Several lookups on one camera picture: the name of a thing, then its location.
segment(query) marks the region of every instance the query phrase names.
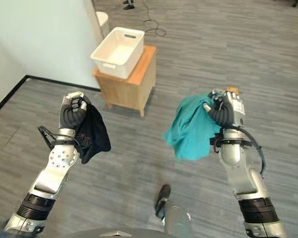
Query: white basket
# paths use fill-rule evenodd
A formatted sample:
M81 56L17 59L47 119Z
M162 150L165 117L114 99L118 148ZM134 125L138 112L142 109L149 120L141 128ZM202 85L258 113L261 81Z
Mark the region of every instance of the white basket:
M115 27L91 54L103 73L127 79L144 51L143 31Z

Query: teal towel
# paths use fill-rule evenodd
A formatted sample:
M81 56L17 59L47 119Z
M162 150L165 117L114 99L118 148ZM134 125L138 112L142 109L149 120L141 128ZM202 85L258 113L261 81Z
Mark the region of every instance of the teal towel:
M173 146L177 159L198 160L210 152L210 138L220 127L209 117L203 103L213 106L208 94L186 97L177 109L169 130L162 136Z

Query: wooden cabinet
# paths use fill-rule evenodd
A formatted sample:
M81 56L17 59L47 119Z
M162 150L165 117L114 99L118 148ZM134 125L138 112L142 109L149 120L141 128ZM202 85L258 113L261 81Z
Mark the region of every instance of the wooden cabinet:
M112 104L139 110L145 115L144 108L148 97L155 86L156 47L144 46L144 52L134 70L127 79L104 74L96 67L96 77L109 108Z

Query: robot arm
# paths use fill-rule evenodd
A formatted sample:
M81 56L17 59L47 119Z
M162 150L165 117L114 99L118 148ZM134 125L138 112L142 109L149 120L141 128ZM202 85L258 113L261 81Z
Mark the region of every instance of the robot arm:
M67 181L68 171L77 161L75 129L84 120L85 101L89 102L89 99L82 92L70 93L63 98L58 136L48 163L31 185L19 209L11 216L5 232L35 237L43 231L47 217Z
M238 92L213 90L210 97L214 99L215 107L204 104L204 109L222 126L220 133L211 139L211 144L220 148L217 152L243 213L247 235L251 238L286 238L286 232L261 176L265 169L261 147L242 128L245 112ZM250 137L252 143L245 139L246 136ZM243 149L252 144L262 158L261 173L252 168Z

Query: black cloth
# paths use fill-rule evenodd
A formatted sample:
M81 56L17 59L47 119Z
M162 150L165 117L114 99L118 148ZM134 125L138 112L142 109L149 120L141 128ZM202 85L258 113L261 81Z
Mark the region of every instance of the black cloth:
M92 104L87 104L85 119L76 130L75 139L81 145L78 151L82 164L86 164L95 154L111 149L103 118Z

